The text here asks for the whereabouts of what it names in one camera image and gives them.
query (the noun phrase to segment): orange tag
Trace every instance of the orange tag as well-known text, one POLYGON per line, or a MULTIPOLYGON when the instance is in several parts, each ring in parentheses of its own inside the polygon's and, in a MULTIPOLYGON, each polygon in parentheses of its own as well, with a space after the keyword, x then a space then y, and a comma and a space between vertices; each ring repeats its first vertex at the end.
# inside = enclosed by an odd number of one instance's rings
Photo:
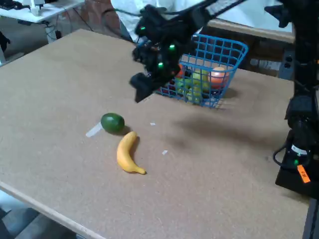
POLYGON ((303 179, 304 183, 309 183, 310 178, 308 177, 305 168, 302 165, 297 166, 298 172, 300 173, 301 178, 303 179))

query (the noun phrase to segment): blue basket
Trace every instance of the blue basket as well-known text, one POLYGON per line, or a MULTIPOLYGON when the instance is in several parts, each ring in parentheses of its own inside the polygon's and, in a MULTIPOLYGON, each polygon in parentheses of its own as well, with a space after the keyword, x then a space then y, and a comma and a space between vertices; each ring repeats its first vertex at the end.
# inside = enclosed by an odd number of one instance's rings
POLYGON ((179 62, 182 70, 155 92, 214 108, 247 54, 248 46, 239 41, 202 34, 196 34, 192 39, 197 43, 195 52, 184 54, 179 62))

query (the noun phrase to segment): green lime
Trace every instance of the green lime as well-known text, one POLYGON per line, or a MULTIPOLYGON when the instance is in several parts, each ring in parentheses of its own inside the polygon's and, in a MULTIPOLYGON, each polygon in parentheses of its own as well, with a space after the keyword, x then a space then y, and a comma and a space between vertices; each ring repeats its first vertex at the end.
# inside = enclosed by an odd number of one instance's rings
POLYGON ((116 113, 107 113, 102 116, 101 125, 108 133, 119 133, 124 129, 125 122, 122 116, 116 113))

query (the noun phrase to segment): banana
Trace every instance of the banana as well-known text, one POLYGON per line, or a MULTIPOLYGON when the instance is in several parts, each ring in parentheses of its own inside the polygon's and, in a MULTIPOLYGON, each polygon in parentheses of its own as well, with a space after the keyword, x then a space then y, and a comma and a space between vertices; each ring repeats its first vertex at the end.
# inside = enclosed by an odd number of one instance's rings
POLYGON ((138 172, 145 174, 146 171, 138 167, 130 156, 130 149, 137 138, 136 132, 132 131, 126 134, 120 141, 117 151, 118 164, 127 172, 138 172))

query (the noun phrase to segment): cable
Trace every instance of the cable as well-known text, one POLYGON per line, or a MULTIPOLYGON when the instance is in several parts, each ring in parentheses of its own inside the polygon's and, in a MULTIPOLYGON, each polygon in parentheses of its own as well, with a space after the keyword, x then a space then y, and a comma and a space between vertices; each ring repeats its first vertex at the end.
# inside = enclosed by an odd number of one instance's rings
POLYGON ((105 19, 105 15, 109 12, 112 12, 112 11, 115 11, 115 12, 121 12, 121 13, 124 13, 124 14, 127 14, 127 15, 130 15, 130 16, 137 16, 137 17, 140 17, 142 16, 141 14, 135 14, 135 13, 131 13, 131 12, 128 12, 128 11, 124 11, 124 10, 121 10, 121 9, 117 9, 117 8, 109 8, 109 9, 106 9, 104 12, 102 12, 101 14, 101 21, 102 21, 102 24, 110 31, 112 32, 113 34, 115 34, 116 36, 122 38, 123 40, 126 40, 126 41, 129 41, 129 42, 132 42, 132 39, 130 37, 127 37, 127 36, 124 36, 122 35, 122 33, 118 30, 115 30, 113 27, 111 27, 106 19, 105 19))
POLYGON ((72 22, 71 22, 71 17, 70 17, 70 14, 68 12, 68 10, 64 7, 64 6, 43 6, 45 8, 57 8, 57 7, 62 7, 65 11, 65 13, 68 15, 68 19, 69 19, 69 24, 70 24, 70 33, 73 31, 73 25, 72 25, 72 22))
POLYGON ((93 29, 90 27, 90 25, 89 25, 89 24, 83 19, 83 17, 78 13, 78 11, 75 10, 75 8, 73 8, 73 10, 76 12, 76 14, 78 14, 78 16, 81 18, 81 20, 85 23, 85 25, 87 25, 87 27, 88 27, 92 32, 94 32, 93 29))
MULTIPOLYGON (((275 163, 277 163, 280 167, 282 167, 282 168, 285 168, 285 169, 296 169, 296 165, 294 165, 294 166, 290 166, 290 165, 286 165, 286 164, 283 164, 283 163, 281 163, 281 162, 279 162, 277 159, 276 159, 276 155, 280 152, 280 151, 282 151, 283 149, 285 149, 287 147, 287 141, 284 143, 284 145, 281 147, 281 148, 279 148, 279 149, 277 149, 275 152, 274 152, 274 154, 273 154, 273 161, 275 162, 275 163)), ((304 167, 306 167, 309 163, 310 163, 310 161, 311 161, 311 157, 310 157, 310 150, 306 150, 306 152, 307 152, 307 160, 302 164, 302 166, 304 166, 304 167)))

